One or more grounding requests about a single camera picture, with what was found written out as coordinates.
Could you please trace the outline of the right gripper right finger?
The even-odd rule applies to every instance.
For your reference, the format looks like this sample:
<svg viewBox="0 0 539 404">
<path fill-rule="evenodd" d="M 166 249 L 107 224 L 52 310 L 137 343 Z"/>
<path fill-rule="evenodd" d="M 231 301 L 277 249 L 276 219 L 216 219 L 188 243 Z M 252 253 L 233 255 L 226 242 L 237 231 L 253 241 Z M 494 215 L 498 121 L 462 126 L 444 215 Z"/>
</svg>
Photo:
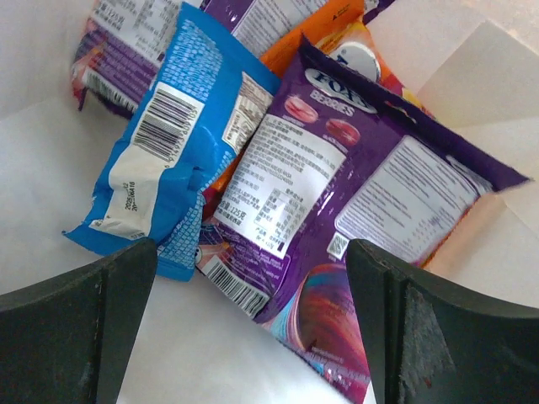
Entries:
<svg viewBox="0 0 539 404">
<path fill-rule="evenodd" d="M 538 311 L 416 268 L 366 240 L 347 274 L 379 403 L 535 403 Z"/>
</svg>

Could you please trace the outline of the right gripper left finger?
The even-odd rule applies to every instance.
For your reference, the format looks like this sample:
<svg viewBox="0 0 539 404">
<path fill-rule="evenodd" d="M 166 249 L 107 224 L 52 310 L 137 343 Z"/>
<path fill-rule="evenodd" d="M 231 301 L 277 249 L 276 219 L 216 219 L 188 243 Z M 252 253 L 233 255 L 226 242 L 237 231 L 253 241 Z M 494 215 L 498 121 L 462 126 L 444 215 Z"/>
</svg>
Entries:
<svg viewBox="0 0 539 404">
<path fill-rule="evenodd" d="M 3 403 L 115 403 L 157 270 L 140 241 L 1 297 Z"/>
</svg>

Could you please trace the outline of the purple snack packet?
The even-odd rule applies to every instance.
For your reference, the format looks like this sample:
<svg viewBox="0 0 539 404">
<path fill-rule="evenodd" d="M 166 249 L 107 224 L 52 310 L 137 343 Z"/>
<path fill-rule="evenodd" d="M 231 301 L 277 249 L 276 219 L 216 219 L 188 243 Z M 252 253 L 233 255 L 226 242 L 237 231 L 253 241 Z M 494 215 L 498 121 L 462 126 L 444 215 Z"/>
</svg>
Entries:
<svg viewBox="0 0 539 404">
<path fill-rule="evenodd" d="M 204 1 L 200 8 L 255 56 L 318 11 L 322 1 Z M 72 63 L 79 104 L 93 93 L 129 119 L 159 71 L 178 21 L 178 1 L 97 1 Z"/>
<path fill-rule="evenodd" d="M 366 239 L 422 264 L 525 177 L 303 41 L 204 223 L 196 267 L 348 401 L 371 382 L 346 273 Z"/>
</svg>

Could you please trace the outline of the colourful candy packet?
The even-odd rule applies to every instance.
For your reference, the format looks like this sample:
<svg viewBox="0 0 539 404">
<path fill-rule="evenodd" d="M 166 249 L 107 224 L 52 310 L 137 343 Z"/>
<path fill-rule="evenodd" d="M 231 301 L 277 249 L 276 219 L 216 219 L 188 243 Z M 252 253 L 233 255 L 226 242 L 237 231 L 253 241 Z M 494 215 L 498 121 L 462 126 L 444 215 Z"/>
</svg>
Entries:
<svg viewBox="0 0 539 404">
<path fill-rule="evenodd" d="M 204 192 L 256 131 L 279 86 L 224 26 L 183 3 L 164 63 L 114 144 L 87 217 L 67 238 L 102 256 L 151 238 L 157 273 L 189 280 Z"/>
</svg>

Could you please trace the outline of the orange Fox's fruits candy bag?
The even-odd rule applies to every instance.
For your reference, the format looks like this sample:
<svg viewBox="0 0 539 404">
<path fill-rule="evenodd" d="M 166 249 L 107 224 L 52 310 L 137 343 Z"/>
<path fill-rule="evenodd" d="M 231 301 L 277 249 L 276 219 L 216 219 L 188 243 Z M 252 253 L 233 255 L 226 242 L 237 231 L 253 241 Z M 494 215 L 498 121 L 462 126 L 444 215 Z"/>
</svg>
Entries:
<svg viewBox="0 0 539 404">
<path fill-rule="evenodd" d="M 387 1 L 209 1 L 202 10 L 280 77 L 290 65 L 302 36 L 319 50 L 411 104 L 417 98 L 391 72 L 365 23 Z"/>
</svg>

